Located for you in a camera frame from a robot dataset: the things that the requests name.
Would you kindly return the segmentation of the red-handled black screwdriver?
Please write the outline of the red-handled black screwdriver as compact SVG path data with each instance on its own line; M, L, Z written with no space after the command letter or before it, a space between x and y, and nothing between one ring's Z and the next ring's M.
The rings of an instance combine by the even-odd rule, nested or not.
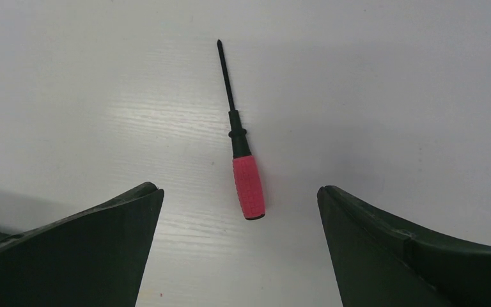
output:
M264 217L266 213L263 187L256 160L247 140L247 131L243 128L239 111L235 107L221 40L217 41L217 50L229 104L230 131L228 136L231 139L233 153L232 167L235 187L243 216L246 220L252 221Z

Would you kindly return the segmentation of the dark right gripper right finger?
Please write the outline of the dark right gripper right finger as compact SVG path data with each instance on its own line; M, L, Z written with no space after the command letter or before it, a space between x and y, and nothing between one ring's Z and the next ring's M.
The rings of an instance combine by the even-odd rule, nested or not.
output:
M378 209L336 186L317 203L344 306L491 306L491 246Z

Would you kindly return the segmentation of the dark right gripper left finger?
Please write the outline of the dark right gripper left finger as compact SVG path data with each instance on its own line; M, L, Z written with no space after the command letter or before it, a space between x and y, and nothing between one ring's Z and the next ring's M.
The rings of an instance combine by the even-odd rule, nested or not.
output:
M135 306L163 199L145 182L59 221L0 231L0 306Z

